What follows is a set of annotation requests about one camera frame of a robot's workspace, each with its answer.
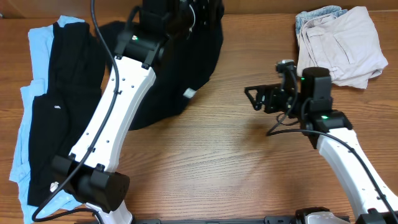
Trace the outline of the black t-shirt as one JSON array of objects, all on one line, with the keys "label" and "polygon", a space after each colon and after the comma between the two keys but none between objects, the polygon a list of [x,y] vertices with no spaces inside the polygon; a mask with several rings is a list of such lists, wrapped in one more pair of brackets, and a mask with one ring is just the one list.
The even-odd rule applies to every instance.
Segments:
[{"label": "black t-shirt", "polygon": [[221,18],[213,27],[195,26],[175,41],[170,57],[155,69],[155,82],[142,99],[130,131],[180,115],[195,92],[210,80],[223,44]]}]

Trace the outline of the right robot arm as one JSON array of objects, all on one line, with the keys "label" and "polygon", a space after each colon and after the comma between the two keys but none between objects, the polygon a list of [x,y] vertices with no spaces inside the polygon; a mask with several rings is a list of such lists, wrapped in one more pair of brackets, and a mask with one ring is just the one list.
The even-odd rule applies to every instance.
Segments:
[{"label": "right robot arm", "polygon": [[397,223],[397,195],[381,179],[361,149],[353,125],[342,111],[334,110],[331,76],[327,68],[309,67],[297,74],[292,60],[275,66],[282,81],[244,89],[252,107],[277,113],[280,126],[293,118],[285,133],[302,133],[329,163],[354,213],[355,223]]}]

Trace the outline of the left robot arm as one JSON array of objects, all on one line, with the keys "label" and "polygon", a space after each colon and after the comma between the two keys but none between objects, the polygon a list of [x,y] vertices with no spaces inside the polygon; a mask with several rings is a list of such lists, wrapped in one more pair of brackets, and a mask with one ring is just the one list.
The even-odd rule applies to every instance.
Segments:
[{"label": "left robot arm", "polygon": [[180,114],[215,70],[221,1],[144,1],[110,51],[106,89],[82,136],[52,167],[62,189],[98,223],[132,223],[129,177],[117,172],[128,131]]}]

